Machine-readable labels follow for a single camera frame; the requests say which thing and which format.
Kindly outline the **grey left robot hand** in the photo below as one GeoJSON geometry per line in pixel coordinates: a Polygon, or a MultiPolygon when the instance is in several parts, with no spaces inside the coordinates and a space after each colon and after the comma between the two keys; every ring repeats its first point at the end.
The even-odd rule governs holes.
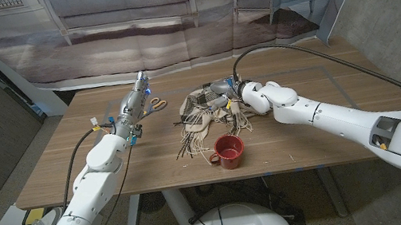
{"type": "Polygon", "coordinates": [[[133,126],[143,118],[145,102],[149,95],[149,80],[146,73],[139,71],[132,90],[120,103],[115,123],[115,135],[127,139],[133,126]]]}

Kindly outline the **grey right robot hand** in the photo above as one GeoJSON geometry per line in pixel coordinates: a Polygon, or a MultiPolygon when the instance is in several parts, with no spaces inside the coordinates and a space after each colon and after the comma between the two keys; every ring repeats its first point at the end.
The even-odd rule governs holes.
{"type": "Polygon", "coordinates": [[[236,81],[233,76],[211,82],[209,86],[203,89],[204,92],[210,91],[218,96],[212,100],[213,105],[210,109],[216,110],[223,106],[226,107],[229,100],[237,103],[241,102],[246,107],[249,107],[249,104],[242,99],[242,91],[248,82],[249,80],[236,81]]]}

